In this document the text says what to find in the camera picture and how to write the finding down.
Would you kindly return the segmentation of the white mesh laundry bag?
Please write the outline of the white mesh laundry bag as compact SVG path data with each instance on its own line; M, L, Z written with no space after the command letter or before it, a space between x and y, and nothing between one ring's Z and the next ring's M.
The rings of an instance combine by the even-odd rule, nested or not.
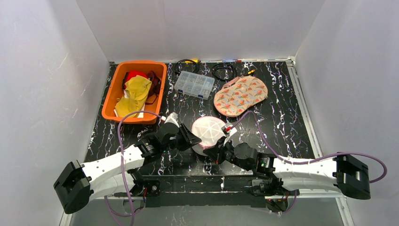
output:
M216 145L217 141L225 136L222 127L226 122L212 116L198 118L192 124L191 132L201 139L201 142L193 146L192 149L199 155L206 156L204 150Z

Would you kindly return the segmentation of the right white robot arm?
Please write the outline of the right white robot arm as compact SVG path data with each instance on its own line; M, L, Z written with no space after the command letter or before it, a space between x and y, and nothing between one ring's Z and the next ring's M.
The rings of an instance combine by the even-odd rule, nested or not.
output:
M368 166L349 154L295 164L294 159L261 153L247 143L233 146L231 141L223 139L205 149L204 154L216 164L227 161L251 171L257 178L268 180L277 190L316 189L340 192L358 200L371 198Z

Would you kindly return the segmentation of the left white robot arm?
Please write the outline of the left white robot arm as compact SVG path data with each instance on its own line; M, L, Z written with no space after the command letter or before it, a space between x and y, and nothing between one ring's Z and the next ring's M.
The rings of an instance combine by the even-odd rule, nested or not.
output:
M134 182L128 182L128 170L140 168L159 159L168 150L185 151L201 139L184 124L165 123L156 132L145 135L136 144L97 161L69 162L55 181L53 188L66 214L84 208L91 200L123 191L130 192Z

